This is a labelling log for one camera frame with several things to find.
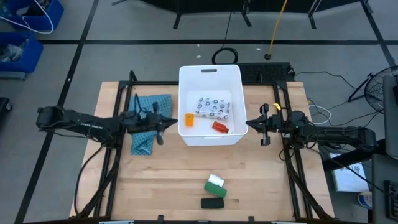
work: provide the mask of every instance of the bin handle cutout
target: bin handle cutout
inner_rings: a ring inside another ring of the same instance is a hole
[[[223,138],[223,137],[221,137],[221,136],[215,136],[215,137],[203,137],[204,139],[221,139],[221,138]]]
[[[206,73],[206,72],[217,72],[217,69],[202,69],[201,72]]]

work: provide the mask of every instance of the black eraser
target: black eraser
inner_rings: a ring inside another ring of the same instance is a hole
[[[224,208],[223,198],[202,198],[200,203],[202,208]]]

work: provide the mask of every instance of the yellow cable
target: yellow cable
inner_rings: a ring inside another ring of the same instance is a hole
[[[287,0],[285,0],[285,3],[284,3],[284,5],[282,6],[282,9],[280,10],[278,20],[276,20],[276,24],[275,24],[275,28],[274,28],[274,33],[273,33],[272,39],[271,39],[271,45],[269,46],[269,50],[268,50],[268,54],[269,54],[269,55],[271,55],[271,50],[272,50],[272,45],[274,45],[274,39],[275,39],[276,30],[277,30],[277,28],[278,28],[278,24],[279,24],[280,18],[282,17],[282,14],[284,13],[286,3],[287,3]]]

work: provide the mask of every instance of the gray floor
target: gray floor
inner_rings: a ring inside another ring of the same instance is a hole
[[[58,29],[42,40],[78,40],[85,26],[93,0],[61,0],[65,12]],[[140,1],[126,1],[110,6],[99,0],[88,33],[88,40],[172,40],[223,39],[228,13],[183,15],[177,30],[172,29],[175,15]],[[370,1],[374,18],[386,40],[398,40],[391,29],[397,16],[394,0]],[[228,39],[270,39],[277,14],[251,13],[253,26],[246,27],[242,17],[233,14]],[[315,14],[317,30],[310,27],[306,15],[284,14],[278,40],[377,40],[359,3]],[[12,30],[0,22],[0,31]],[[55,105],[70,68],[76,45],[45,45],[36,71],[26,81],[0,80],[0,96],[8,97],[14,110],[0,133],[0,217],[13,223],[39,155],[45,134],[35,127],[39,106]],[[139,80],[177,80],[182,65],[206,65],[220,45],[85,45],[70,86],[66,108],[93,113],[101,82],[118,81],[134,70]],[[233,45],[239,62],[263,62],[268,45]],[[388,46],[398,61],[398,46]],[[220,54],[218,62],[232,58]],[[378,45],[275,45],[271,62],[290,62],[296,72],[326,70],[346,77],[358,86],[370,72],[388,67]],[[307,96],[316,104],[330,107],[348,99],[353,89],[339,78],[325,74],[301,74]],[[333,124],[371,113],[365,99],[340,106],[331,112]],[[321,121],[321,116],[314,117]],[[364,125],[370,117],[350,125]],[[383,116],[368,126],[384,137]],[[67,218],[70,212],[76,177],[81,166],[86,141],[55,136],[42,175],[30,204],[26,222]],[[356,194],[335,192],[326,175],[335,214],[342,220],[365,222],[367,211],[358,206]]]

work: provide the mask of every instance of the red object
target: red object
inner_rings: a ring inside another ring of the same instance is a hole
[[[229,129],[225,125],[223,125],[223,124],[221,124],[221,123],[219,123],[217,121],[215,121],[213,123],[213,127],[212,128],[214,130],[217,130],[217,131],[221,132],[221,133],[228,133],[228,131],[229,131]]]

